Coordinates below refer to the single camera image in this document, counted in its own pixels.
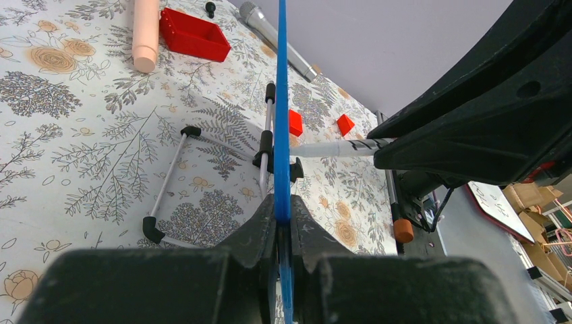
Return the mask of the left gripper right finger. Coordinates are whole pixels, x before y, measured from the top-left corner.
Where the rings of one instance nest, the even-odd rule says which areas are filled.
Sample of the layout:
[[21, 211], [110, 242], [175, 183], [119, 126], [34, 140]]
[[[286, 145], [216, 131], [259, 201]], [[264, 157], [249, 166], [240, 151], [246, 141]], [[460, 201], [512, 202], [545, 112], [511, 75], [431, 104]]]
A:
[[516, 323], [499, 278], [463, 257], [355, 254], [291, 198], [298, 323]]

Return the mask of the blue-framed whiteboard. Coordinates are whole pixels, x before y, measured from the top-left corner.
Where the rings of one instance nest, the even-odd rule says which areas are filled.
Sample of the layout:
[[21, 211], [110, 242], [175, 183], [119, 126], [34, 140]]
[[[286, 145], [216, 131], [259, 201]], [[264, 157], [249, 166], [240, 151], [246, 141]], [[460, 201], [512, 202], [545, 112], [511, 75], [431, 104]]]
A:
[[291, 195], [291, 166], [289, 164], [289, 109], [288, 109], [288, 63], [287, 63], [287, 3], [279, 2], [279, 47], [277, 53], [277, 81], [273, 84], [275, 97], [267, 107], [267, 120], [273, 123], [272, 130], [264, 136], [274, 139], [273, 157], [262, 156], [260, 171], [267, 173], [268, 163], [273, 163], [274, 192], [265, 198], [257, 214], [253, 215], [234, 234], [252, 234], [260, 231], [263, 240], [257, 246], [260, 256], [253, 267], [241, 265], [231, 258], [228, 251], [198, 249], [188, 246], [183, 252], [183, 264], [201, 275], [194, 283], [194, 290], [185, 291], [175, 281], [175, 289], [183, 294], [181, 300], [160, 300], [148, 306], [158, 311], [156, 317], [145, 315], [150, 323], [220, 323], [229, 316], [230, 323], [271, 323], [274, 320], [272, 303], [275, 295], [273, 284], [259, 288], [256, 278], [268, 279], [278, 273], [283, 299], [285, 323], [301, 321], [303, 313], [302, 272], [296, 268], [294, 242], [296, 217]]

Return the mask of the blue-capped marker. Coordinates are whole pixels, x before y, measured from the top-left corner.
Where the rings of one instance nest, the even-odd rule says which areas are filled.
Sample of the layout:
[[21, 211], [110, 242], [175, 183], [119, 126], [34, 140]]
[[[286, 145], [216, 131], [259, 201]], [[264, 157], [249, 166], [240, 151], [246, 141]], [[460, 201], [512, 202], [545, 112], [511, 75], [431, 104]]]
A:
[[296, 157], [368, 157], [392, 143], [392, 139], [340, 140], [318, 142], [291, 147], [289, 154]]

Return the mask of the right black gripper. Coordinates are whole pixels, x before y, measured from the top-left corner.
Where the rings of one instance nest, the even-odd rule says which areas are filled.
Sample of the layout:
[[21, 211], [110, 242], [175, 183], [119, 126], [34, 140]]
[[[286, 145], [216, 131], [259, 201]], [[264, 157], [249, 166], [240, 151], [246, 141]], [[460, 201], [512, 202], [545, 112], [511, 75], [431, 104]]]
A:
[[368, 138], [378, 169], [442, 184], [553, 185], [571, 173], [571, 2], [528, 27], [493, 26], [442, 77]]

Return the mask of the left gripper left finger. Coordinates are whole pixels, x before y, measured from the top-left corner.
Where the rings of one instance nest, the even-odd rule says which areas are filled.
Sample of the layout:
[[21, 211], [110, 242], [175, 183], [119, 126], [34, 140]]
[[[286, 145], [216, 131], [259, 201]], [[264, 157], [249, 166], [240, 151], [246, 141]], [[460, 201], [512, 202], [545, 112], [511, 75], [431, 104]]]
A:
[[47, 269], [20, 323], [273, 323], [273, 195], [212, 248], [74, 250]]

